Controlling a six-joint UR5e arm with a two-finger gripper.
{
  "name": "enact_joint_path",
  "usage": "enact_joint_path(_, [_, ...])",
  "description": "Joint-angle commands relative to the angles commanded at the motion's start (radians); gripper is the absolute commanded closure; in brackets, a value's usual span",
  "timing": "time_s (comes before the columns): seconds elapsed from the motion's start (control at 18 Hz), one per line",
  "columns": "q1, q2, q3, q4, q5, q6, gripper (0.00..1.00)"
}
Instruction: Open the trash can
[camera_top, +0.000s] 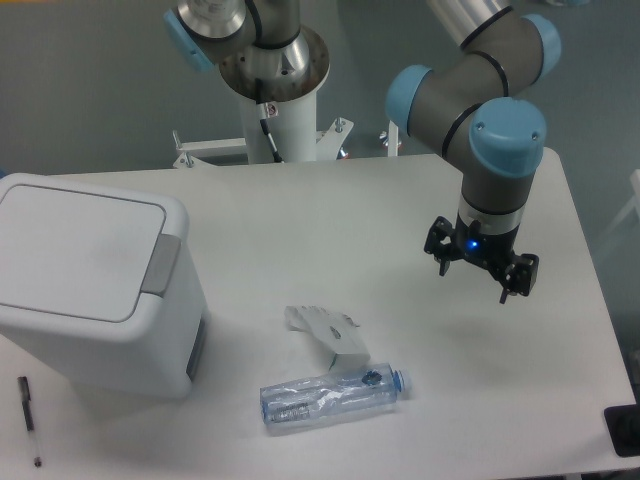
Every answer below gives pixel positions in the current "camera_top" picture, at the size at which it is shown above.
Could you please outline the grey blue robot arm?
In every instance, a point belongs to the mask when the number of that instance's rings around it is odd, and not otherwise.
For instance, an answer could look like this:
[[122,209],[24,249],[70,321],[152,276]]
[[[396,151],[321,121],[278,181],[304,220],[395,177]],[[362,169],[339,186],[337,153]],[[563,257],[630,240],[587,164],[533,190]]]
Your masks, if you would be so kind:
[[[446,272],[458,260],[485,271],[504,297],[528,296],[539,259],[514,242],[547,135],[519,93],[558,63],[561,40],[538,15],[507,1],[434,1],[462,56],[448,70],[402,70],[385,100],[389,120],[461,172],[454,221],[438,218],[424,249]],[[315,161],[316,92],[329,72],[320,36],[296,1],[180,1],[163,17],[195,70],[218,70],[240,101],[253,163]]]

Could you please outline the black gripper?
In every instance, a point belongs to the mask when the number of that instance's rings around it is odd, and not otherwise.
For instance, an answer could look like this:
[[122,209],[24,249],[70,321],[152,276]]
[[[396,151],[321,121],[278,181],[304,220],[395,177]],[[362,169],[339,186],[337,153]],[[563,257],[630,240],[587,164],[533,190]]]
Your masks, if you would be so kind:
[[528,297],[537,279],[539,257],[514,252],[519,228],[499,235],[480,233],[456,218],[455,228],[449,220],[438,216],[427,234],[424,252],[439,265],[439,275],[445,276],[450,264],[464,260],[492,272],[501,285],[500,304],[509,296]]

